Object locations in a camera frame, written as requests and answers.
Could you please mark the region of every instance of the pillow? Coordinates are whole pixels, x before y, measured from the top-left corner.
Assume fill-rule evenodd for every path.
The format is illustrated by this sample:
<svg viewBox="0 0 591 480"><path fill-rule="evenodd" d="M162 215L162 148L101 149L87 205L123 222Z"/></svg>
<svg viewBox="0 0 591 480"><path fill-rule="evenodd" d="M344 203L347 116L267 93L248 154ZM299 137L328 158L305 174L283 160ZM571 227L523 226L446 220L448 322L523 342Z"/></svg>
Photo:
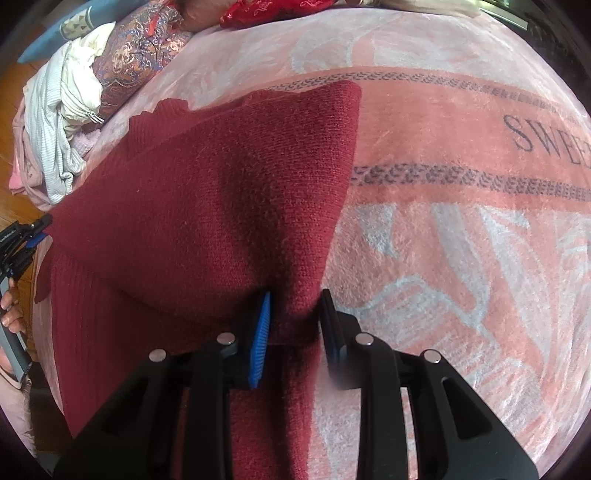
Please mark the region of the pillow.
<svg viewBox="0 0 591 480"><path fill-rule="evenodd" d="M193 35L180 31L173 1L151 0L115 25L92 69L103 86L99 117L108 120L139 88L160 72ZM86 124L84 132L100 128Z"/></svg>
<svg viewBox="0 0 591 480"><path fill-rule="evenodd" d="M181 28L189 32L201 32L217 25L220 17L236 0L181 0L183 23Z"/></svg>
<svg viewBox="0 0 591 480"><path fill-rule="evenodd" d="M116 22L144 5L147 0L90 0L60 18L19 57L19 63L51 57L68 40L83 37L103 24Z"/></svg>

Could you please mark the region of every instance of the finger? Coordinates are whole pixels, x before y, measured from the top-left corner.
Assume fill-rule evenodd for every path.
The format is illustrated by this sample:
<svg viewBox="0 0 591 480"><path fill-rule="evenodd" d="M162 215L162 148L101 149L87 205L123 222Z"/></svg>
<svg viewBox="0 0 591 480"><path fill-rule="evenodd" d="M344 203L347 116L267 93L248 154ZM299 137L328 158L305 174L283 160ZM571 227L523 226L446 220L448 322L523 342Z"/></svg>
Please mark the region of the finger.
<svg viewBox="0 0 591 480"><path fill-rule="evenodd" d="M9 311L7 311L2 317L2 324L8 327L16 320L22 319L22 308L19 305L14 305Z"/></svg>
<svg viewBox="0 0 591 480"><path fill-rule="evenodd" d="M20 299L20 295L18 294L18 288L11 287L3 296L2 300L0 300L0 307L4 310L8 309L10 305L14 305L18 303Z"/></svg>
<svg viewBox="0 0 591 480"><path fill-rule="evenodd" d="M14 322L12 322L8 327L8 330L10 330L12 333L25 333L25 327L23 326L20 320L15 320Z"/></svg>

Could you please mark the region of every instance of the pink clothing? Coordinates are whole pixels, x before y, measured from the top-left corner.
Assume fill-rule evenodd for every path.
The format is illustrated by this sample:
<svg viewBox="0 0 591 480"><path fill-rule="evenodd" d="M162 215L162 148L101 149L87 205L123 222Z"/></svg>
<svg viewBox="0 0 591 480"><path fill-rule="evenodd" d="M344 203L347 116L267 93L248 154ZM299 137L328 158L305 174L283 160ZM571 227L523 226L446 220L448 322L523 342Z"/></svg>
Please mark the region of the pink clothing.
<svg viewBox="0 0 591 480"><path fill-rule="evenodd" d="M33 205L46 212L51 209L51 204L43 181L43 170L35 159L29 135L25 130L24 98L21 99L17 114L12 121L12 133L14 135L14 157L8 188L13 194L25 193L29 195ZM78 131L71 141L72 148L83 157L95 145L99 136L99 130L89 134Z"/></svg>
<svg viewBox="0 0 591 480"><path fill-rule="evenodd" d="M21 99L18 111L12 121L14 135L14 157L12 160L12 177L8 187L12 193L24 192L29 195L33 205L44 212L51 208L47 192L43 186L43 171L35 159L25 130L25 99Z"/></svg>

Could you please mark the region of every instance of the paisley pillow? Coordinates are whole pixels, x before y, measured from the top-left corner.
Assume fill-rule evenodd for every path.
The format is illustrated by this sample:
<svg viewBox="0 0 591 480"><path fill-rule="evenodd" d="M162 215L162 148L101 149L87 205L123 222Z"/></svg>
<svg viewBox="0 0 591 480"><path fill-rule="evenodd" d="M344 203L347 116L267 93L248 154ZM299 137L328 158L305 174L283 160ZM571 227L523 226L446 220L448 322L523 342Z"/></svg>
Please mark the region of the paisley pillow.
<svg viewBox="0 0 591 480"><path fill-rule="evenodd" d="M115 25L105 52L92 69L103 86L99 117L108 120L138 89L160 72L193 35L170 0L151 0ZM90 132L100 124L87 124Z"/></svg>

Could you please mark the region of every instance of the red fabric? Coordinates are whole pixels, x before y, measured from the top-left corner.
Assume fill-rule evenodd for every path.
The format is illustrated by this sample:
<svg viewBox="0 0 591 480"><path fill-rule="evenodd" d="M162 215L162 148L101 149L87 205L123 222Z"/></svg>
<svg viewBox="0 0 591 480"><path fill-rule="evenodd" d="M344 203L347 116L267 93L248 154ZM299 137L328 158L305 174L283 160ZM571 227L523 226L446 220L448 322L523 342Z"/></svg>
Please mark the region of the red fabric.
<svg viewBox="0 0 591 480"><path fill-rule="evenodd" d="M262 388L233 394L236 479L307 478L319 360L311 313L349 184L360 96L337 82L196 112L165 100L132 118L52 211L40 278L51 282L74 434L150 350L195 349L266 287L274 368Z"/></svg>
<svg viewBox="0 0 591 480"><path fill-rule="evenodd" d="M220 18L222 28L254 27L263 23L305 17L326 10L336 0L239 0Z"/></svg>

